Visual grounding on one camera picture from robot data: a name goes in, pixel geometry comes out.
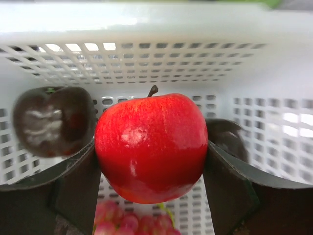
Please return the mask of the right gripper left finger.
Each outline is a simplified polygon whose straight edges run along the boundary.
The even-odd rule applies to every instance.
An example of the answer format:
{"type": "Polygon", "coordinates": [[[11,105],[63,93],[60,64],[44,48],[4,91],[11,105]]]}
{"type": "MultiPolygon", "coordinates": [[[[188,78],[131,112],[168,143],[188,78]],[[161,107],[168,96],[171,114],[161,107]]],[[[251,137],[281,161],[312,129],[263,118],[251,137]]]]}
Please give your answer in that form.
{"type": "Polygon", "coordinates": [[[90,235],[100,183],[94,143],[76,155],[0,187],[2,235],[90,235]]]}

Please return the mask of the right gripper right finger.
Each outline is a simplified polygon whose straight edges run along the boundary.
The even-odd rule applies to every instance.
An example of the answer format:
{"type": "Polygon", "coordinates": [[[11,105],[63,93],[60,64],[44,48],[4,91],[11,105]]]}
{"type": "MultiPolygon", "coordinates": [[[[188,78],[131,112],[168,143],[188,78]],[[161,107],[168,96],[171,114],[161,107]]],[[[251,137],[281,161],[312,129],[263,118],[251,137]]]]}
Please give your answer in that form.
{"type": "Polygon", "coordinates": [[[204,184],[217,235],[311,235],[313,187],[251,166],[210,142],[204,184]]]}

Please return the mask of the dark mangosteen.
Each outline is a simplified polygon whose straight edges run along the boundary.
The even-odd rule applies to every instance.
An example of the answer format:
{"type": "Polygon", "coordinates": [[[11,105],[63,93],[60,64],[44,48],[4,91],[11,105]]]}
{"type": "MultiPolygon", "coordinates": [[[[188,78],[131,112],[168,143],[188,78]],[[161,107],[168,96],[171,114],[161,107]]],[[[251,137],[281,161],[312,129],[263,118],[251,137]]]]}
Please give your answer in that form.
{"type": "Polygon", "coordinates": [[[30,89],[17,98],[12,124],[30,153],[42,158],[71,157],[93,139],[93,99],[81,87],[30,89]]]}

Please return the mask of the big red apple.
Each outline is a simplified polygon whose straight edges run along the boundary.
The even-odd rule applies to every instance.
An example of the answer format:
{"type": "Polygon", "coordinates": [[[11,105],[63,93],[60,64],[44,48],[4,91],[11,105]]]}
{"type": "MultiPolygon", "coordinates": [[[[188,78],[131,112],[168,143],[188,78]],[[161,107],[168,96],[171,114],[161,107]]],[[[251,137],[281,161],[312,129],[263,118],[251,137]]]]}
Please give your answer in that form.
{"type": "Polygon", "coordinates": [[[203,114],[179,93],[117,103],[94,133],[101,171],[118,195],[156,204],[187,194],[202,175],[208,150],[203,114]]]}

